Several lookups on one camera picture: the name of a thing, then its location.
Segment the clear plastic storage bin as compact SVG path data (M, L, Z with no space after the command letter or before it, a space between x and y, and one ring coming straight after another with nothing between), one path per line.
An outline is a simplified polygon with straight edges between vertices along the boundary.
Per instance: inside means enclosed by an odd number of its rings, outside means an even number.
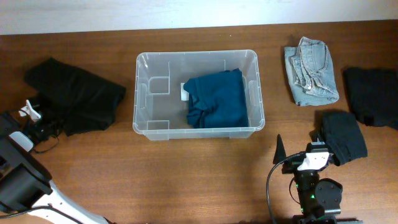
M240 69L249 126L194 129L180 84L225 70ZM184 138L248 138L265 125L257 53L253 50L143 52L136 59L132 128L151 141Z

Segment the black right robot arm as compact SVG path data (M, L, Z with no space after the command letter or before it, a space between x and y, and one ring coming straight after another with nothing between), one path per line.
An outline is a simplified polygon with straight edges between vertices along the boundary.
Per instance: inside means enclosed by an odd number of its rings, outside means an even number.
M338 219L341 213L340 203L342 201L343 186L333 179L320 178L319 172L323 171L332 163L333 153L328 146L321 141L310 142L304 151L286 155L283 141L277 136L276 149L273 160L273 168L267 176L266 197L267 206L271 220L277 220L272 212L269 184L272 173L279 166L283 174L292 174L290 185L295 185L298 199L295 201L300 205L301 214L292 217L292 223L298 224L350 224L360 223L357 218Z

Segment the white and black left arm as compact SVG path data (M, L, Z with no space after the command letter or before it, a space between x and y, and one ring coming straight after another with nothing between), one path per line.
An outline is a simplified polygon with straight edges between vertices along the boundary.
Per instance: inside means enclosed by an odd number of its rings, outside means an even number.
M65 196L50 172L30 152L34 143L21 124L1 113L1 218L32 215L51 223L110 224Z

